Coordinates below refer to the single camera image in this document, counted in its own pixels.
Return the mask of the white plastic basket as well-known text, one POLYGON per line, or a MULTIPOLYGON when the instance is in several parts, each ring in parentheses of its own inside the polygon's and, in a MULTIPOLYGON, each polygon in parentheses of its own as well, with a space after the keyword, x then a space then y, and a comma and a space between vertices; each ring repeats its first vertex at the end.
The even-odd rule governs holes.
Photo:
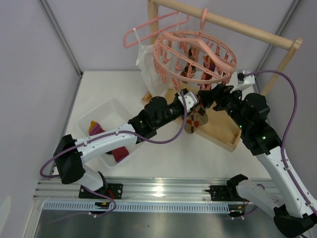
MULTIPOLYGON (((97 122, 104 131, 109 131, 128 122, 133 115, 117 98, 110 98, 82 115, 75 123, 75 131, 80 137, 89 136, 91 122, 97 122)), ((108 169, 116 169, 132 159, 141 149, 141 144, 128 145, 129 154, 120 162, 116 162, 113 155, 106 153, 98 156, 100 162, 108 169)))

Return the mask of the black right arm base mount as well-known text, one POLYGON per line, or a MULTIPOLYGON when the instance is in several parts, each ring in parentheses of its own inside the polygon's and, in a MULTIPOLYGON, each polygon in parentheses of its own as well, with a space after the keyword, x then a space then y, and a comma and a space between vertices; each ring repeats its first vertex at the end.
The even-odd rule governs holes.
POLYGON ((239 201, 236 190, 228 185, 210 185, 205 192, 211 196, 212 201, 239 201))

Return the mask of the pink round clip hanger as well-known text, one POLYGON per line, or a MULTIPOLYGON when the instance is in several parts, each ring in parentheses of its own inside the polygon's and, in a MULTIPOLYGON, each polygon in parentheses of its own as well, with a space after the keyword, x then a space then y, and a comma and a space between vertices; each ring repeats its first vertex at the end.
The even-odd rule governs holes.
POLYGON ((180 90, 182 83, 196 83, 202 90, 228 83, 237 66, 232 50, 203 32, 208 10, 204 9, 198 31, 163 31, 153 44, 156 73, 164 83, 180 90))

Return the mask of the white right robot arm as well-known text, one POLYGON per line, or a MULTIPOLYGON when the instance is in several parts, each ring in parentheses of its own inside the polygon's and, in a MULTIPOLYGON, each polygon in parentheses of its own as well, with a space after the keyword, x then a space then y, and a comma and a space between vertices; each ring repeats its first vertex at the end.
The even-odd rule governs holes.
POLYGON ((282 141, 266 122, 270 111, 263 95, 242 92, 233 86, 217 85, 210 91, 199 91, 205 108, 226 111, 241 129, 243 144, 264 166, 280 193, 277 197, 254 184, 244 175, 227 181, 231 198, 243 198, 269 214, 278 230, 287 238, 295 238, 317 223, 316 200, 290 167, 282 141))

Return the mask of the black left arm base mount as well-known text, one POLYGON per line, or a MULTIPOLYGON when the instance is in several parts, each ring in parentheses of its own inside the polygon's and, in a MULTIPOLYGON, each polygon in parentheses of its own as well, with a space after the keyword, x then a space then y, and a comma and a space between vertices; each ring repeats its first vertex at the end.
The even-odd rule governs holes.
MULTIPOLYGON (((121 199, 123 194, 123 184, 121 183, 109 183, 108 188, 100 188, 96 193, 110 197, 112 199, 121 199)), ((90 193, 83 186, 80 187, 79 198, 82 199, 103 199, 102 196, 90 193)))

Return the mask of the beige argyle sock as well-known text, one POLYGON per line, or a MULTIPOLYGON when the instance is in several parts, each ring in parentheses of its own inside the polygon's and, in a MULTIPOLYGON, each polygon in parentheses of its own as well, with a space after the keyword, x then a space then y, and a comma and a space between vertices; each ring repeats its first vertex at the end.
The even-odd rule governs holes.
POLYGON ((181 76, 192 78, 196 73, 196 67, 192 64, 192 62, 198 61, 198 54, 199 51, 196 48, 190 47, 188 51, 187 58, 190 60, 190 62, 187 62, 186 66, 181 72, 181 76))
POLYGON ((184 130, 188 134, 193 134, 200 126, 209 121, 206 109, 202 104, 197 105, 187 116, 184 130))

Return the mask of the magenta striped sock yellow cuff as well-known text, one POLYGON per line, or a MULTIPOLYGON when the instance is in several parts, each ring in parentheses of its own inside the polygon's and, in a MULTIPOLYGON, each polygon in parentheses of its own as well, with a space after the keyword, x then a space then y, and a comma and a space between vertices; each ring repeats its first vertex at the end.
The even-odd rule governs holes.
MULTIPOLYGON (((99 123, 97 123, 95 121, 91 121, 88 132, 89 132, 90 136, 93 136, 96 134, 103 133, 104 130, 102 129, 102 127, 100 126, 99 123)), ((106 154, 112 155, 114 160, 116 161, 116 163, 119 163, 129 155, 129 152, 126 149, 126 147, 119 147, 119 148, 114 149, 112 151, 106 152, 106 154)))

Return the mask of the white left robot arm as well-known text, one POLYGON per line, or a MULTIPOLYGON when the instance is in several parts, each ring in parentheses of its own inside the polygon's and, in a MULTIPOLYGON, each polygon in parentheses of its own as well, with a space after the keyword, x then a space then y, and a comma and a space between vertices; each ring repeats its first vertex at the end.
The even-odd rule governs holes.
POLYGON ((92 158, 117 148, 152 140, 157 130, 187 114, 198 104, 192 92, 175 94, 171 104, 164 97, 153 97, 137 116, 122 126, 86 138, 74 139, 72 135, 62 137, 54 153, 54 162, 63 184, 79 183, 92 191, 106 185, 104 176, 86 166, 92 158))

